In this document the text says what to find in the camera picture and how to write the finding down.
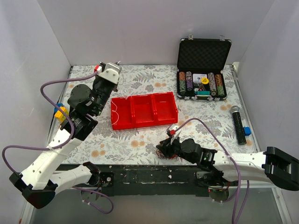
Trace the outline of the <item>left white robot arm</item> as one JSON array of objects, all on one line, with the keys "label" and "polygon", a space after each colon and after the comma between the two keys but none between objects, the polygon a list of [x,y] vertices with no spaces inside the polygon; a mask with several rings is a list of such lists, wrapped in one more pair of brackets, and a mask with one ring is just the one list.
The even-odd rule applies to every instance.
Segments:
[{"label": "left white robot arm", "polygon": [[13,172],[10,182],[36,209],[48,205],[61,191],[78,184],[96,186],[101,181],[100,170],[91,162],[59,174],[54,172],[96,127],[99,116],[110,94],[117,90],[117,83],[96,76],[93,87],[76,85],[67,103],[70,106],[69,119],[62,124],[52,142],[37,159],[22,172]]}]

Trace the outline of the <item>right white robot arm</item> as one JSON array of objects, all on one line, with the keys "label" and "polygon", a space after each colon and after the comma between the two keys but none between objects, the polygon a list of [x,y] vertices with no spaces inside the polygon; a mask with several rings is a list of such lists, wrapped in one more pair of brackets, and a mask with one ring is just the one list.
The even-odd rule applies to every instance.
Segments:
[{"label": "right white robot arm", "polygon": [[156,147],[166,158],[176,155],[203,171],[212,172],[212,182],[219,186],[246,180],[273,183],[289,191],[299,189],[299,160],[276,147],[267,147],[266,151],[258,153],[226,155],[201,147],[193,139],[180,142],[170,138]]}]

